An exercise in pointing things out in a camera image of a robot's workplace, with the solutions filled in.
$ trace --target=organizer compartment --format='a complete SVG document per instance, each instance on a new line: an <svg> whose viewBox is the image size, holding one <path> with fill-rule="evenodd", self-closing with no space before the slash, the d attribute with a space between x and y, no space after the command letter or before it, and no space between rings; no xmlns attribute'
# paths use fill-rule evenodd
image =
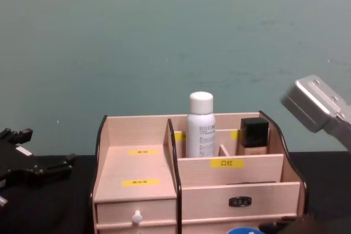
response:
<svg viewBox="0 0 351 234"><path fill-rule="evenodd" d="M262 112L215 116L218 157L211 158L184 158L186 115L104 118L90 198L95 233L226 233L302 215L306 186L273 120ZM269 121L269 154L235 156L241 119L251 117ZM229 206L241 196L251 205Z"/></svg>

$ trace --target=teal wall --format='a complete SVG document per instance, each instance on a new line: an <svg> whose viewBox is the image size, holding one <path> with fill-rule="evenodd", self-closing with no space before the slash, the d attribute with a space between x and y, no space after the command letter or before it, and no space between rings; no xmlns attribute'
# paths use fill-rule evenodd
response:
<svg viewBox="0 0 351 234"><path fill-rule="evenodd" d="M279 99L319 75L351 101L350 0L0 0L0 128L37 155L92 154L108 115L263 110L291 151L344 150Z"/></svg>

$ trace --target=black bottle cap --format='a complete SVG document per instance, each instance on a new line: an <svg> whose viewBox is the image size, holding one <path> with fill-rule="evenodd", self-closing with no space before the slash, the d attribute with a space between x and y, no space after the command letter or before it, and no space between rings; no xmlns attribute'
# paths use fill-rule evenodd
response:
<svg viewBox="0 0 351 234"><path fill-rule="evenodd" d="M241 145L243 147L261 147L268 145L269 123L264 118L241 119Z"/></svg>

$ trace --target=spray bottle cap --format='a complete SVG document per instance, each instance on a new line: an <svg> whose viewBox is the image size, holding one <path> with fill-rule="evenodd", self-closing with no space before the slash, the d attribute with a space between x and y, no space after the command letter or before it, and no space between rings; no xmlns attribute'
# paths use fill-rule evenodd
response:
<svg viewBox="0 0 351 234"><path fill-rule="evenodd" d="M213 95L208 92L190 94L190 113L193 115L209 115L213 112Z"/></svg>

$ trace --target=black table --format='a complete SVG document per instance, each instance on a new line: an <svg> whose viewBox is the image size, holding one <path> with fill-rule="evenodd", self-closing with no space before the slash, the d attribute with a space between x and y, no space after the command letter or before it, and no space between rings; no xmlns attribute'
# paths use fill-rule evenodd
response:
<svg viewBox="0 0 351 234"><path fill-rule="evenodd" d="M309 187L309 212L318 219L351 216L348 152L295 152L291 157ZM42 162L61 158L40 157ZM69 180L37 189L17 186L1 191L9 202L0 207L0 233L93 233L88 197L94 166L93 156L78 156Z"/></svg>

